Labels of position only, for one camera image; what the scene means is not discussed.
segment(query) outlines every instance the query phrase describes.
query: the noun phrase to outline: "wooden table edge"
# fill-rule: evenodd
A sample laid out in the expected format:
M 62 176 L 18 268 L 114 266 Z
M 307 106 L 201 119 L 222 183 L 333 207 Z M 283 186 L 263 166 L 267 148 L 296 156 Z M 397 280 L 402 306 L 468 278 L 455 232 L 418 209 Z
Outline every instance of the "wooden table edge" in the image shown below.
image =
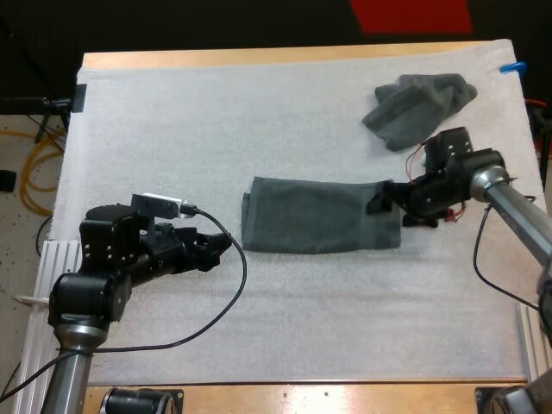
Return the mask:
M 320 412 L 476 414 L 476 388 L 523 385 L 522 381 L 462 381 L 456 383 L 227 384 L 144 387 L 182 390 L 185 414 L 314 414 Z M 89 387 L 84 414 L 97 414 L 104 395 L 109 389 L 109 387 L 100 386 Z
M 450 41 L 385 45 L 86 53 L 83 59 L 83 68 L 139 69 L 346 60 L 453 52 L 485 43 L 485 41 Z

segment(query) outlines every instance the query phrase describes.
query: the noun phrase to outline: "black background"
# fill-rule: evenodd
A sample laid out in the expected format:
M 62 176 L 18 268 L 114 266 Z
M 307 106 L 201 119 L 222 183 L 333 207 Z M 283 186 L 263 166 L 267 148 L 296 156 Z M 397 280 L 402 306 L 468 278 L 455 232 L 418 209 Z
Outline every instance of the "black background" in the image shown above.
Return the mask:
M 70 97 L 84 52 L 498 38 L 529 64 L 525 95 L 552 96 L 552 2 L 469 0 L 469 9 L 474 35 L 379 36 L 361 33 L 347 0 L 0 0 L 0 98 Z

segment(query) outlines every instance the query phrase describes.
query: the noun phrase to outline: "folded gray cloth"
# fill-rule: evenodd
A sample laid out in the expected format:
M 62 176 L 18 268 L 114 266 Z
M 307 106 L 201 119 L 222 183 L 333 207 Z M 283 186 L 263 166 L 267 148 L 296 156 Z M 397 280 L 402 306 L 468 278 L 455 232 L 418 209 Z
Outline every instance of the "folded gray cloth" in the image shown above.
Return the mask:
M 242 246 L 295 254 L 397 248 L 398 207 L 366 213 L 368 201 L 381 186 L 255 177 L 251 193 L 243 195 Z
M 439 124 L 477 97 L 459 74 L 403 75 L 375 89 L 378 107 L 362 120 L 386 147 L 399 151 L 426 140 Z

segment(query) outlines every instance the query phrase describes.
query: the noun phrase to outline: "blue clip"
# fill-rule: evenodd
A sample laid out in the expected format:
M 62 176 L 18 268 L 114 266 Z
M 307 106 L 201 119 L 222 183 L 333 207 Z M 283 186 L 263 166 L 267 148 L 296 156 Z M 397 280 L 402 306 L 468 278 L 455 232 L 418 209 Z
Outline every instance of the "blue clip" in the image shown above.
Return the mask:
M 525 62 L 510 63 L 500 67 L 500 73 L 517 72 L 519 77 L 522 78 L 527 72 L 527 64 Z

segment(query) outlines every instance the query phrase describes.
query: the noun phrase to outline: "black tape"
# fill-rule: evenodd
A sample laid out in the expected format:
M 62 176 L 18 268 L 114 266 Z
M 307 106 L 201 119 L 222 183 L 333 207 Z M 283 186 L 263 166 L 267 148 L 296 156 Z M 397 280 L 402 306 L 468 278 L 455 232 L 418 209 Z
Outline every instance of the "black tape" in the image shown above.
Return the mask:
M 77 84 L 75 95 L 72 99 L 72 110 L 74 114 L 78 114 L 85 109 L 86 99 L 86 84 Z

